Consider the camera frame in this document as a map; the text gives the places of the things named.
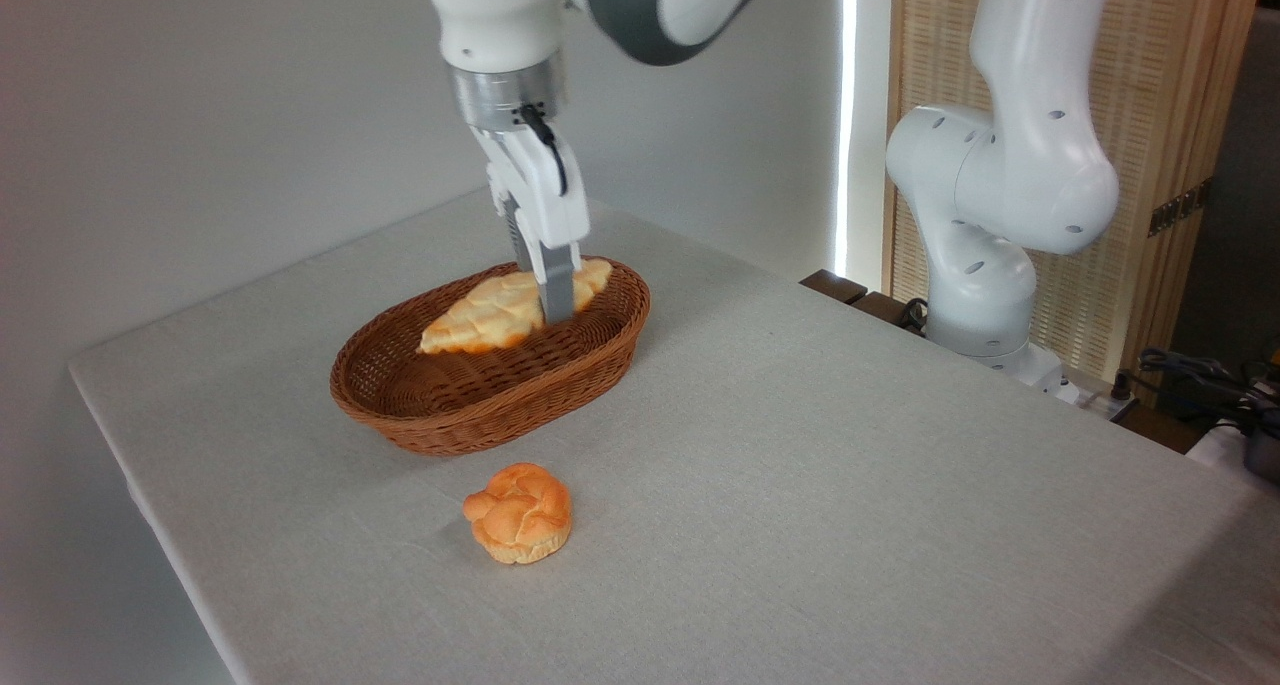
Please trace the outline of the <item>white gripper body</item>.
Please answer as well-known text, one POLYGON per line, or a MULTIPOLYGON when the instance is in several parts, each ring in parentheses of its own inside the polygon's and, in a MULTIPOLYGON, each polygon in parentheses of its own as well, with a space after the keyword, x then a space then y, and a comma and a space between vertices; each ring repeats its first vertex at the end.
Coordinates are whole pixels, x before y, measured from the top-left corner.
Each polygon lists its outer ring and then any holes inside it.
POLYGON ((549 129, 550 140, 525 128, 494 132, 472 125, 497 187, 508 189, 522 210, 524 234, 549 248, 584 239, 590 216, 579 161, 570 143, 549 129))

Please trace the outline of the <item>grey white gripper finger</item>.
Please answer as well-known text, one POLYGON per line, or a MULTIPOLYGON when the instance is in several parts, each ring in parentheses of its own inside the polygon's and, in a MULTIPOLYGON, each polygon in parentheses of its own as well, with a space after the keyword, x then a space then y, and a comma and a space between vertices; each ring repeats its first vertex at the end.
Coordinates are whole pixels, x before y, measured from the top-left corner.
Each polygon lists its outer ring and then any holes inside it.
POLYGON ((545 324, 567 321, 575 315, 573 277, 581 266, 576 239, 549 248, 536 237, 525 237, 529 271, 532 271, 545 324))
POLYGON ((527 239, 524 234, 521 220, 522 210, 517 198, 515 198, 508 189, 503 189, 502 187, 492 187, 490 192, 495 211, 506 223, 509 242, 515 252, 515 262, 518 265, 521 271, 534 271, 534 261, 530 255, 527 239))

